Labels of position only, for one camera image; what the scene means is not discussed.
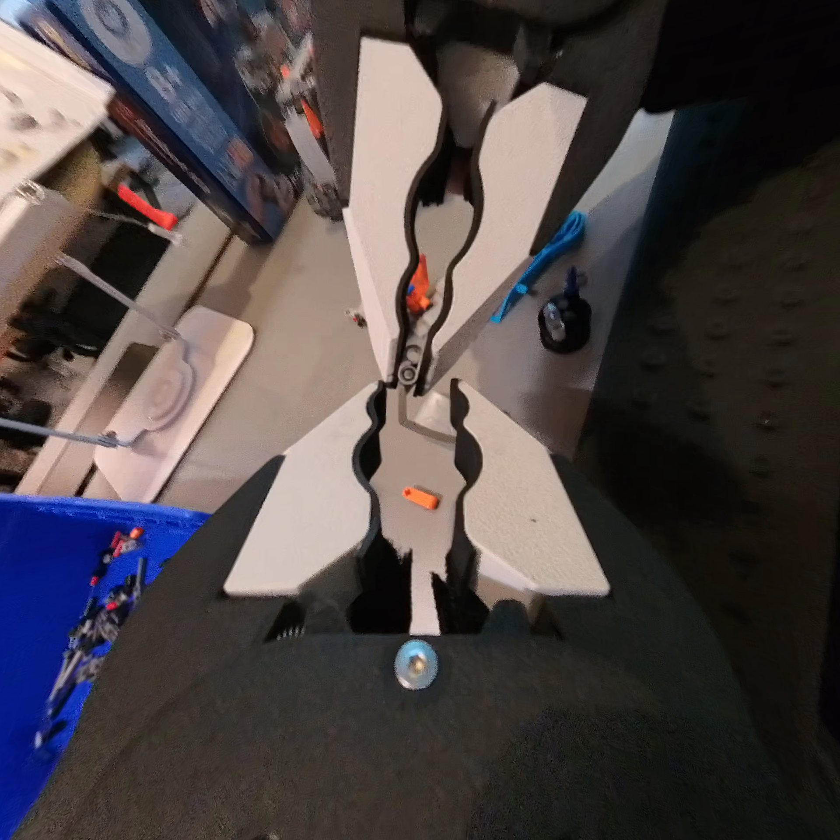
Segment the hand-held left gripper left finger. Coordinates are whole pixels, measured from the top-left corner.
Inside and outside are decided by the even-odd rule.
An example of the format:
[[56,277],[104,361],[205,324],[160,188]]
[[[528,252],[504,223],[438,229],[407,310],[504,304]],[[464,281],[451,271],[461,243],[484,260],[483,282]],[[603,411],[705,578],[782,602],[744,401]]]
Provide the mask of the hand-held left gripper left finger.
[[368,384],[283,453],[224,582],[226,595],[361,593],[359,556],[381,526],[371,477],[382,461],[385,391],[380,381]]

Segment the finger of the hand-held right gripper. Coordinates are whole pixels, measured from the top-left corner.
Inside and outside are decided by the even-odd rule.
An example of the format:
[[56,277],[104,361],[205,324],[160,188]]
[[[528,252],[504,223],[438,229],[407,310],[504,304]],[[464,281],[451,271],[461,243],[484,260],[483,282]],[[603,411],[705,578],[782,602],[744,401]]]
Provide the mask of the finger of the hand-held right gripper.
[[544,82],[492,109],[471,162],[474,213],[445,273],[416,394],[429,392],[466,352],[531,262],[587,98]]
[[413,48],[362,37],[350,197],[353,269],[381,379],[396,382],[408,332],[406,293],[419,252],[418,189],[443,142],[443,102]]

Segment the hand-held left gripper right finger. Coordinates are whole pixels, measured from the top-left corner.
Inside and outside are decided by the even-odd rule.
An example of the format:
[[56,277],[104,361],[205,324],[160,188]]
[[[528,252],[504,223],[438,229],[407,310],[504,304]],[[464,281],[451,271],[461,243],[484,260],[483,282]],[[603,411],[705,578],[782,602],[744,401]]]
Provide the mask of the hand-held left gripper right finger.
[[448,582],[479,599],[608,596],[551,453],[460,380],[450,384],[456,501]]

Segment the light blue plastic strip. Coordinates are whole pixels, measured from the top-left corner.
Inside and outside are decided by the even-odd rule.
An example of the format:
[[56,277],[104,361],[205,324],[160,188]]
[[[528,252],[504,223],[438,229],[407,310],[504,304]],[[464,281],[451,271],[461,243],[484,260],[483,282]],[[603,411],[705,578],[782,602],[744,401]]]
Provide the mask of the light blue plastic strip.
[[490,322],[500,323],[518,302],[528,296],[542,275],[561,257],[565,257],[581,246],[585,239],[588,216],[580,211],[573,211],[563,224],[535,255],[528,267],[508,290],[501,304],[490,316]]

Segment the black round core blue pin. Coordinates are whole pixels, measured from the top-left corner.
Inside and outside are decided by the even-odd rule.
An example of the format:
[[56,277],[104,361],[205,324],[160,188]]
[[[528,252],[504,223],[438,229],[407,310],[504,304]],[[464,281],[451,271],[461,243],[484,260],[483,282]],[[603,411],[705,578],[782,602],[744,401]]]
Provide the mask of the black round core blue pin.
[[563,288],[541,307],[539,338],[544,349],[559,355],[582,350],[592,335],[592,307],[581,296],[586,275],[576,266],[568,268]]

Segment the grey block module orange part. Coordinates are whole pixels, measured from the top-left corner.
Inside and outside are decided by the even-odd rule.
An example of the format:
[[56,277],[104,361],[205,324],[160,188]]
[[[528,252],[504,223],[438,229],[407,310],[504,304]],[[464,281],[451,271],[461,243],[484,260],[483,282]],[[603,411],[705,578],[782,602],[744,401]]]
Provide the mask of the grey block module orange part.
[[[425,254],[420,254],[406,292],[406,311],[410,322],[419,320],[432,307],[431,295],[433,292],[430,289],[427,258]],[[344,315],[357,327],[361,329],[366,328],[367,321],[361,305],[356,308],[346,309]]]

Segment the grey curved panel block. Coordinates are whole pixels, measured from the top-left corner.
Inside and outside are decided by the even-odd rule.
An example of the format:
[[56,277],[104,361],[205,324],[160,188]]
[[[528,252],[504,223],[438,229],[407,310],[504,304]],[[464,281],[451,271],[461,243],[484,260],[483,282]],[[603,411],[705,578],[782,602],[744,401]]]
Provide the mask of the grey curved panel block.
[[422,396],[414,394],[420,382],[420,363],[423,349],[416,344],[406,347],[397,367],[397,415],[402,427],[411,433],[428,438],[436,444],[454,447],[455,427],[452,424],[452,404],[448,395],[431,391]]

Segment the small dark block parts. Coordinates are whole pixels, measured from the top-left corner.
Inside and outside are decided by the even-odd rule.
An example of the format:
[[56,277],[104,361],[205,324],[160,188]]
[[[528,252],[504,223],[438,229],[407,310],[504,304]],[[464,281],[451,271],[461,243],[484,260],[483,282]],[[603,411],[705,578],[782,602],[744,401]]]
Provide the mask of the small dark block parts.
[[99,586],[115,560],[143,547],[144,533],[141,526],[116,531],[109,546],[98,554],[89,580],[90,595],[77,624],[68,633],[56,679],[45,701],[42,722],[35,732],[35,750],[42,749],[62,728],[60,713],[76,688],[91,685],[98,678],[105,656],[100,649],[115,642],[137,605],[145,587],[148,561],[144,556],[139,558],[136,571],[114,585],[105,596],[101,596]]

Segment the blue tipped zip tie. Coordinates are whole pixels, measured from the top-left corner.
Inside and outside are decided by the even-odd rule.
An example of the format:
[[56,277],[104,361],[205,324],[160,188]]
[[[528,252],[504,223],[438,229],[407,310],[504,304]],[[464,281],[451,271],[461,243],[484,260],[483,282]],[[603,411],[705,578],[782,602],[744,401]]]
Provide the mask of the blue tipped zip tie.
[[58,429],[42,427],[31,423],[22,423],[8,418],[1,419],[1,428],[5,431],[42,438],[59,438],[73,443],[92,445],[100,448],[131,448],[140,438],[140,435],[136,435],[132,438],[124,439],[118,437],[114,432],[97,435],[63,432]]

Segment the blue plastic bin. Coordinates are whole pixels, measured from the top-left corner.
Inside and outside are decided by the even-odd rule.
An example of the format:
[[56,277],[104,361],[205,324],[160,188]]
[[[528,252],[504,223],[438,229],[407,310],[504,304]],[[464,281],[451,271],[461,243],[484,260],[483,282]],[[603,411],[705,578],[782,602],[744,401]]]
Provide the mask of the blue plastic bin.
[[1,838],[14,834],[44,789],[91,690],[74,689],[57,733],[37,749],[68,634],[88,601],[105,603],[140,558],[151,583],[208,517],[118,500],[2,495]]

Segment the white zip tie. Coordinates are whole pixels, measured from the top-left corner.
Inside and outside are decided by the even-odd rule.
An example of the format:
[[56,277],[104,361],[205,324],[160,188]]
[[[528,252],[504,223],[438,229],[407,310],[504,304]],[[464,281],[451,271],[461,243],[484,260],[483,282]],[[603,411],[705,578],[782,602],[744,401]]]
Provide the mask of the white zip tie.
[[168,241],[175,247],[181,247],[183,245],[184,239],[181,233],[178,233],[174,230],[167,230],[164,227],[148,220],[140,221],[138,219],[123,214],[105,213],[97,210],[87,210],[86,215],[90,217],[106,219],[108,221],[113,221],[120,224],[128,224],[135,227],[140,227],[145,230],[148,230],[152,235]]

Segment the white instruction sheet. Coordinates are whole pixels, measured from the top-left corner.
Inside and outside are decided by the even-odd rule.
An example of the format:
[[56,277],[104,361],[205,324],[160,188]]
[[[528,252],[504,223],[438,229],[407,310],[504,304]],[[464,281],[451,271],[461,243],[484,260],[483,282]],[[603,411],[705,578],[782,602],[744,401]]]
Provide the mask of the white instruction sheet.
[[1,23],[1,199],[35,181],[105,120],[113,88]]

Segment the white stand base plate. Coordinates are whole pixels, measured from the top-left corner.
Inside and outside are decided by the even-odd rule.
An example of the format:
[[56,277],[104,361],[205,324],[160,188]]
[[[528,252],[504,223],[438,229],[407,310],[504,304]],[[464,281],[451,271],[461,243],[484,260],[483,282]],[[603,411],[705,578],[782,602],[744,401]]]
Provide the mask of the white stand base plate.
[[174,326],[108,423],[116,448],[94,456],[117,498],[153,502],[255,341],[244,321],[195,306]]

